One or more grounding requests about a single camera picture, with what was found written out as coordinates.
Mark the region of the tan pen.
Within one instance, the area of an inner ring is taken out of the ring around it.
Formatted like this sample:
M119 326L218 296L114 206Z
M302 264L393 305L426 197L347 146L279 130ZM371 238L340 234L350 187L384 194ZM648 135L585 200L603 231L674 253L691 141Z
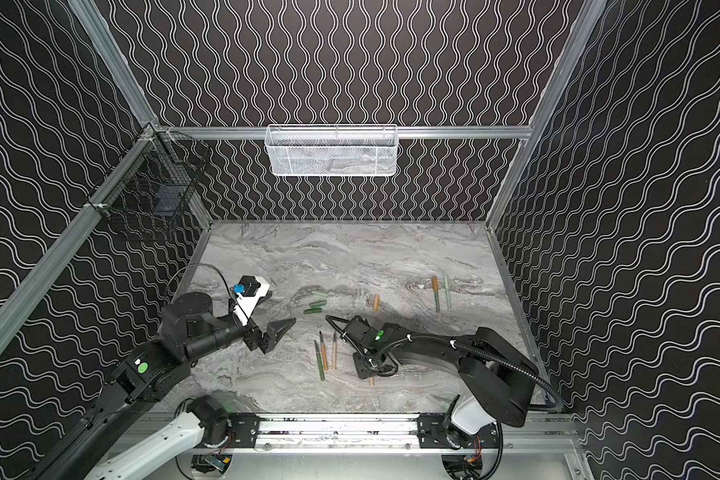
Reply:
M331 370L338 370L338 334L335 331L332 334Z

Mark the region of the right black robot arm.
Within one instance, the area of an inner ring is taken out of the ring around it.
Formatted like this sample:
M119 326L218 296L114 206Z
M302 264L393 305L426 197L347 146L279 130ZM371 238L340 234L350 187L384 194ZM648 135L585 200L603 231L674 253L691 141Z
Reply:
M353 350L359 378L388 378L402 366L416 365L449 373L466 386L456 395L443 420L419 434L453 450L474 446L490 425L519 428L530 411L560 412L563 396L535 364L488 327L471 335L445 336L417 332L396 323L376 329L356 315L326 317L339 339Z

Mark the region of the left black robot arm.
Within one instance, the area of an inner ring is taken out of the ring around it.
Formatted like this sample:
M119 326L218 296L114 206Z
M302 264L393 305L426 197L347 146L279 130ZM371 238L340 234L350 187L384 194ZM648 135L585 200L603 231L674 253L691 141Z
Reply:
M105 379L81 420L24 479L82 479L119 438L154 404L190 376L196 363L242 341L251 351L272 351L295 325L294 318L271 321L265 331L250 312L268 294L254 282L230 300L229 313L213 315L203 292L181 295L162 309L160 335L134 350Z

